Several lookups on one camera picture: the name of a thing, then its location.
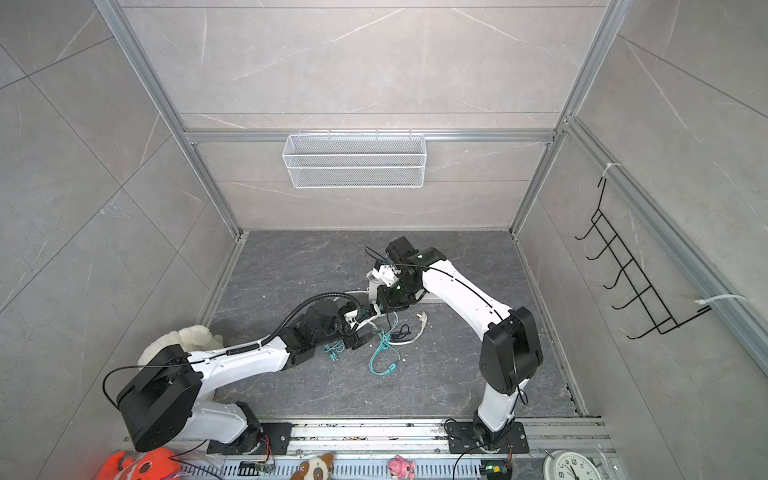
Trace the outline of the teal charger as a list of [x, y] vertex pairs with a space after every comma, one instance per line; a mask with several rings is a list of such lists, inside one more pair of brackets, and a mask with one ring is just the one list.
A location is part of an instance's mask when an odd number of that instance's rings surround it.
[[392, 343], [392, 335], [399, 324], [399, 317], [396, 314], [387, 314], [386, 318], [386, 323], [383, 326], [379, 326], [375, 322], [372, 323], [372, 332], [378, 344], [369, 358], [368, 369], [376, 377], [386, 377], [393, 374], [402, 361], [400, 351]]

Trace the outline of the brown white plush puppy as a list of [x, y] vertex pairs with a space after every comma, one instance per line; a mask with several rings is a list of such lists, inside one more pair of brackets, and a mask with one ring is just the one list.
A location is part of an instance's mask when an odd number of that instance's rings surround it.
[[333, 453], [312, 456], [299, 465], [290, 480], [330, 480], [334, 459]]

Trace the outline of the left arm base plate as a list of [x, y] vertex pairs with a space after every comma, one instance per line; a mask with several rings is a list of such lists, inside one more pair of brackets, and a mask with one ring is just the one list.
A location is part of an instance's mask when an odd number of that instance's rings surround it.
[[221, 455], [285, 455], [288, 450], [293, 424], [288, 422], [262, 423], [258, 428], [248, 427], [235, 441], [223, 444], [210, 441], [206, 453]]

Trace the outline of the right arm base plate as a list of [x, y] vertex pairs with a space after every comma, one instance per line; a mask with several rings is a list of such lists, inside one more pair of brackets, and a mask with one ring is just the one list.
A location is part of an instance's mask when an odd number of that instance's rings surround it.
[[449, 451], [453, 454], [527, 454], [530, 447], [524, 426], [510, 422], [498, 432], [491, 432], [481, 421], [457, 421], [447, 419], [443, 429], [448, 438]]

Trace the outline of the white analog clock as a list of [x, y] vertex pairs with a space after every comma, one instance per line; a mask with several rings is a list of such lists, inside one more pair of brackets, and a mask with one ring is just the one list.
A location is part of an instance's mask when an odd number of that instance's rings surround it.
[[545, 480], [602, 480], [603, 474], [586, 456], [573, 451], [557, 450], [546, 455], [543, 464]]

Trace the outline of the pink plush toy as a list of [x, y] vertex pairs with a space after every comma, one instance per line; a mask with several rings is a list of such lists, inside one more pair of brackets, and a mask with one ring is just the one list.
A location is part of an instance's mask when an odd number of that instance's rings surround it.
[[416, 463], [400, 455], [387, 462], [387, 469], [395, 480], [414, 480], [416, 476]]

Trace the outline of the white plush dog toy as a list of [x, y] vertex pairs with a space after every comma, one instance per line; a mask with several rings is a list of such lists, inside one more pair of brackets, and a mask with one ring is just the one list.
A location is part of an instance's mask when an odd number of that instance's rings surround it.
[[138, 364], [148, 364], [163, 348], [176, 344], [185, 352], [216, 350], [223, 347], [223, 338], [221, 335], [212, 334], [210, 329], [204, 325], [185, 327], [154, 340], [144, 349]]

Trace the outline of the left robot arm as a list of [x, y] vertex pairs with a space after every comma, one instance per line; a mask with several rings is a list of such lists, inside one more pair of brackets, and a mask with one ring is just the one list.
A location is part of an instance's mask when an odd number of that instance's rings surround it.
[[204, 440], [210, 453], [251, 453], [266, 444], [252, 409], [243, 401], [217, 403], [209, 395], [246, 378], [296, 367], [326, 344], [354, 348], [364, 341], [359, 330], [380, 312], [360, 293], [320, 293], [260, 340], [195, 352], [180, 344], [162, 348], [148, 363], [133, 366], [135, 376], [108, 400], [141, 453], [177, 439]]

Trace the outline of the red plush toy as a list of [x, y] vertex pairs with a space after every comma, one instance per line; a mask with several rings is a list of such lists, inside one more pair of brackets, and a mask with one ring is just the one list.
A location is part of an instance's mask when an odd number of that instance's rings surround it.
[[181, 475], [173, 452], [161, 447], [132, 458], [125, 451], [112, 454], [102, 465], [96, 480], [170, 480]]

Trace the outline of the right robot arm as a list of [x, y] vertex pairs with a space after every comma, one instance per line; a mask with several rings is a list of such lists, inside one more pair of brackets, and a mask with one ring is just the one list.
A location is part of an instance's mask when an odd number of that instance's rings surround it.
[[394, 314], [431, 294], [459, 315], [481, 341], [479, 371], [485, 381], [473, 414], [472, 436], [478, 446], [496, 450], [512, 433], [515, 409], [527, 402], [524, 389], [543, 363], [533, 314], [514, 309], [482, 291], [439, 250], [416, 249], [405, 237], [389, 243], [368, 273], [372, 304]]

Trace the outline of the white multicolour power strip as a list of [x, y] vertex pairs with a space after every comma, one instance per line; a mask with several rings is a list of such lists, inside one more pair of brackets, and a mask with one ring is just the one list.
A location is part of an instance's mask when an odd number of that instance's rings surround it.
[[378, 329], [376, 321], [379, 318], [385, 318], [390, 326], [390, 344], [394, 346], [405, 346], [416, 342], [425, 332], [428, 323], [426, 312], [417, 312], [416, 321], [413, 324], [406, 322], [399, 327], [395, 327], [395, 320], [399, 319], [396, 313], [392, 313], [390, 318], [389, 314], [382, 313], [377, 306], [363, 307], [358, 309], [357, 313], [362, 314], [361, 319], [355, 320], [353, 313], [344, 314], [345, 320], [354, 332], [360, 332], [368, 327], [376, 331]]

